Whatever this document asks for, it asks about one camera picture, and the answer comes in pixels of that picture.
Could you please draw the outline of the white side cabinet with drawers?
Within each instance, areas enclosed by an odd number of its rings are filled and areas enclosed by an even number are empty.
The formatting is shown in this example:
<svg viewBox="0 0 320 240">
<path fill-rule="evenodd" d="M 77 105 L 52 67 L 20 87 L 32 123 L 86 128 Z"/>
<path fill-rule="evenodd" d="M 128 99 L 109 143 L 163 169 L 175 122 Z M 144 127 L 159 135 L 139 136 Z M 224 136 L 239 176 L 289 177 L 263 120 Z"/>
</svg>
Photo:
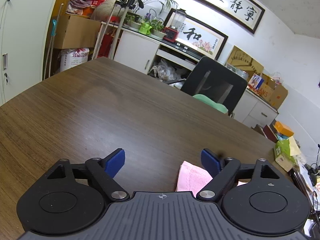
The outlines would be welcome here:
<svg viewBox="0 0 320 240">
<path fill-rule="evenodd" d="M 233 118 L 249 128 L 270 125 L 278 111 L 258 95 L 246 89 L 233 111 Z"/>
</svg>

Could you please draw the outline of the flat brown cardboard sheet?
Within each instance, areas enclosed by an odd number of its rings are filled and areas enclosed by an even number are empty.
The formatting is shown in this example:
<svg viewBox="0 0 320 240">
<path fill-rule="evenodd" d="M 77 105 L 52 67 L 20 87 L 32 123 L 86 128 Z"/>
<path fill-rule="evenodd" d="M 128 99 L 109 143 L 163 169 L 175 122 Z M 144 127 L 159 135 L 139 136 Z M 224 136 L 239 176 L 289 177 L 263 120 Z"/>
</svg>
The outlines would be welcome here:
<svg viewBox="0 0 320 240">
<path fill-rule="evenodd" d="M 227 63 L 235 68 L 243 70 L 249 75 L 249 77 L 252 77 L 253 74 L 261 75 L 264 70 L 264 67 L 258 61 L 237 46 L 233 46 L 233 49 L 227 59 Z"/>
</svg>

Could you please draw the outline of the green watering can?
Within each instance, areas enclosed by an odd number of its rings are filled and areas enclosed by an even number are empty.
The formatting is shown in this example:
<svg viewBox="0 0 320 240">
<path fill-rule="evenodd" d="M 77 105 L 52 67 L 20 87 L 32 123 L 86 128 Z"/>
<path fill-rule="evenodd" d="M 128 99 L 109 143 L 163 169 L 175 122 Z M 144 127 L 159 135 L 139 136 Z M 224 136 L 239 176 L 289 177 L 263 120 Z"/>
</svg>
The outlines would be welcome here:
<svg viewBox="0 0 320 240">
<path fill-rule="evenodd" d="M 150 22 L 143 22 L 140 26 L 139 33 L 143 35 L 151 34 L 152 25 Z"/>
</svg>

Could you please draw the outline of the white printed sack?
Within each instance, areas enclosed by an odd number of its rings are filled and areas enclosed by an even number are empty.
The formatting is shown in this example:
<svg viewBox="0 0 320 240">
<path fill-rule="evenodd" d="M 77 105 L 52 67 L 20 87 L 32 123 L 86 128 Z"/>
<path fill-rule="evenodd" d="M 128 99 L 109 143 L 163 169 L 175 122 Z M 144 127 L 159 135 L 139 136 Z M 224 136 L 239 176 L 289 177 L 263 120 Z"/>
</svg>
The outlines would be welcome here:
<svg viewBox="0 0 320 240">
<path fill-rule="evenodd" d="M 89 49 L 64 49 L 61 51 L 60 71 L 63 72 L 88 61 Z"/>
</svg>

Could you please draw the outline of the cardboard box with red letters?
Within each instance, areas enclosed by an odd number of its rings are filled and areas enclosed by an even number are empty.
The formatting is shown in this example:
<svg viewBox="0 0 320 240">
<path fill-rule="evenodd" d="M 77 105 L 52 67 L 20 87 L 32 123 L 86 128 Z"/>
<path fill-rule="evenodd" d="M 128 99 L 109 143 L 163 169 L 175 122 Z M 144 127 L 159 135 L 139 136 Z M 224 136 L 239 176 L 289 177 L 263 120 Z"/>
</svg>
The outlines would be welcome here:
<svg viewBox="0 0 320 240">
<path fill-rule="evenodd" d="M 280 83 L 266 75 L 261 75 L 263 83 L 258 89 L 258 94 L 274 109 L 279 109 L 288 96 L 288 90 Z"/>
</svg>

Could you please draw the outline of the white metal filing cabinet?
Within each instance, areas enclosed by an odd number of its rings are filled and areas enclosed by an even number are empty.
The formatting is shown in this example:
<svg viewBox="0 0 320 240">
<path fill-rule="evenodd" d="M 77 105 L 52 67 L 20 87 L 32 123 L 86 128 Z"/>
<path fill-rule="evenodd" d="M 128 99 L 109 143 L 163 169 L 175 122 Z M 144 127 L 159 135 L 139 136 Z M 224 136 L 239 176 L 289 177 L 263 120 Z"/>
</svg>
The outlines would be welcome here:
<svg viewBox="0 0 320 240">
<path fill-rule="evenodd" d="M 42 81 L 55 0 L 1 0 L 1 104 Z"/>
</svg>

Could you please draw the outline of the pink fluffy towel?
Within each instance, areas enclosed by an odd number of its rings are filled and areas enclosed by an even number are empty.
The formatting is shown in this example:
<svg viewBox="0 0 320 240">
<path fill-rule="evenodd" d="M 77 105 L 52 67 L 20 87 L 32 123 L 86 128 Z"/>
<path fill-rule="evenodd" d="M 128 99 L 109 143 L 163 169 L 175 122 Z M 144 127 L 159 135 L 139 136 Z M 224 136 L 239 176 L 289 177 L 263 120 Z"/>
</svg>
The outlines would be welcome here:
<svg viewBox="0 0 320 240">
<path fill-rule="evenodd" d="M 211 180 L 212 176 L 206 170 L 184 161 L 178 173 L 176 192 L 190 191 L 196 197 Z"/>
</svg>

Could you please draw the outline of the potted green plant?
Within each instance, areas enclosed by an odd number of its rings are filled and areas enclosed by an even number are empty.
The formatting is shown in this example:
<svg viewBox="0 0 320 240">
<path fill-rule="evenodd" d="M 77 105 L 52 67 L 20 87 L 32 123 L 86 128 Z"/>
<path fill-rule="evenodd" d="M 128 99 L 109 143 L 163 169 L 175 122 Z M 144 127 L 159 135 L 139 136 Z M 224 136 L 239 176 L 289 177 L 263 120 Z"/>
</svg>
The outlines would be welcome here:
<svg viewBox="0 0 320 240">
<path fill-rule="evenodd" d="M 151 22 L 151 33 L 156 36 L 158 39 L 162 40 L 166 34 L 164 30 L 164 21 L 161 18 L 155 18 Z"/>
</svg>

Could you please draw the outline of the white low cabinet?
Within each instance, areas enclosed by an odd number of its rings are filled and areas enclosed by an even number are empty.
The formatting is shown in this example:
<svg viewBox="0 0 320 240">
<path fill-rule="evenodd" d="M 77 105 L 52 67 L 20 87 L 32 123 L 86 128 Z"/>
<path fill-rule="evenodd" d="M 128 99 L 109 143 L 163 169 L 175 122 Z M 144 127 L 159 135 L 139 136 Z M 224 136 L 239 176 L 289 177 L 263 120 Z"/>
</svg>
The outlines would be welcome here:
<svg viewBox="0 0 320 240">
<path fill-rule="evenodd" d="M 148 74 L 152 66 L 161 59 L 188 71 L 192 71 L 199 62 L 198 58 L 175 48 L 169 42 L 143 35 L 131 27 L 121 28 L 114 61 Z"/>
</svg>

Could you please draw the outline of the red base blender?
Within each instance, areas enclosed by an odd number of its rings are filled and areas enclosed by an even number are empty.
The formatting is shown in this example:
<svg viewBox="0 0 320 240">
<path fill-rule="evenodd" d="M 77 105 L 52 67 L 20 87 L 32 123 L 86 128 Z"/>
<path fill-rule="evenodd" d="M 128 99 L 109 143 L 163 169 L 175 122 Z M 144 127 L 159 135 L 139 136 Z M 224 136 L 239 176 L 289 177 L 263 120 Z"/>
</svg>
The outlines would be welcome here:
<svg viewBox="0 0 320 240">
<path fill-rule="evenodd" d="M 165 33 L 164 40 L 174 43 L 179 35 L 184 20 L 186 18 L 186 12 L 183 9 L 170 9 L 167 18 L 164 22 L 163 33 Z"/>
</svg>

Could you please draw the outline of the large brown cardboard box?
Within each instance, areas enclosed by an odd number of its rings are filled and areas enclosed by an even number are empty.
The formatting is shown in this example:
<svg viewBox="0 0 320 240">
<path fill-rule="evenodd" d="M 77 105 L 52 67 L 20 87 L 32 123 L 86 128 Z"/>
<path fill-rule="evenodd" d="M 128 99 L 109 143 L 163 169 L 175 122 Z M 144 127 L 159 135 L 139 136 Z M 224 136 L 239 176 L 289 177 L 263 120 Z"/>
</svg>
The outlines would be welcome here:
<svg viewBox="0 0 320 240">
<path fill-rule="evenodd" d="M 100 26 L 100 21 L 75 15 L 62 15 L 57 24 L 54 48 L 94 48 Z"/>
</svg>

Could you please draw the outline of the green tissue box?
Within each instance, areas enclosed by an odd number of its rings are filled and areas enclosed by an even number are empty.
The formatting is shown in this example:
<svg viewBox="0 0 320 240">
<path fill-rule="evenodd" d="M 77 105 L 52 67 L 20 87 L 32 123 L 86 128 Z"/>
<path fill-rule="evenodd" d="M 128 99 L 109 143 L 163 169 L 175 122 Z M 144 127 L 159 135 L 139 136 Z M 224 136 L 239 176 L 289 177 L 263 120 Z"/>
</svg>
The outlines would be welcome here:
<svg viewBox="0 0 320 240">
<path fill-rule="evenodd" d="M 297 160 L 301 155 L 301 150 L 293 136 L 277 141 L 273 151 L 276 163 L 286 172 L 297 165 Z"/>
</svg>

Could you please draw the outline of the black office chair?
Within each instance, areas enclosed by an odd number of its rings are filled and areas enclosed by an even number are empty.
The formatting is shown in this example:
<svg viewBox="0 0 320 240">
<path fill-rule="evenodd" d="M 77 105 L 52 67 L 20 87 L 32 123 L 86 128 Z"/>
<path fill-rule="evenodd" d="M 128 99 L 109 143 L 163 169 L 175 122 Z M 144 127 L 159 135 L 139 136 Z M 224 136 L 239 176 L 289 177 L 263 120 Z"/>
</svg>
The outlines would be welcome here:
<svg viewBox="0 0 320 240">
<path fill-rule="evenodd" d="M 185 80 L 181 91 L 204 95 L 224 105 L 231 115 L 247 88 L 247 81 L 224 65 L 204 56 Z"/>
</svg>

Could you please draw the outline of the mop with teal clip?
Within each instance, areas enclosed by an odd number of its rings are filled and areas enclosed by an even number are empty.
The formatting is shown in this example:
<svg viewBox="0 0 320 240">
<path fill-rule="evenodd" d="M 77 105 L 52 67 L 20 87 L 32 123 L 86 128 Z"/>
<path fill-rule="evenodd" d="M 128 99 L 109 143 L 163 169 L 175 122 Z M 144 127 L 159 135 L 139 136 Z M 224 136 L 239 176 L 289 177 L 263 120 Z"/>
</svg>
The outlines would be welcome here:
<svg viewBox="0 0 320 240">
<path fill-rule="evenodd" d="M 60 19 L 60 14 L 61 14 L 61 10 L 62 10 L 63 5 L 64 5 L 64 3 L 61 3 L 57 17 L 52 19 L 52 29 L 50 32 L 50 41 L 49 41 L 49 46 L 48 46 L 48 50 L 47 50 L 45 67 L 44 67 L 44 71 L 43 71 L 43 80 L 45 80 L 46 77 L 50 77 L 51 66 L 52 66 L 52 57 L 53 57 L 53 48 L 54 48 L 54 42 L 55 42 L 55 36 L 56 36 L 56 29 L 57 29 L 57 25 L 58 25 L 58 22 Z"/>
</svg>

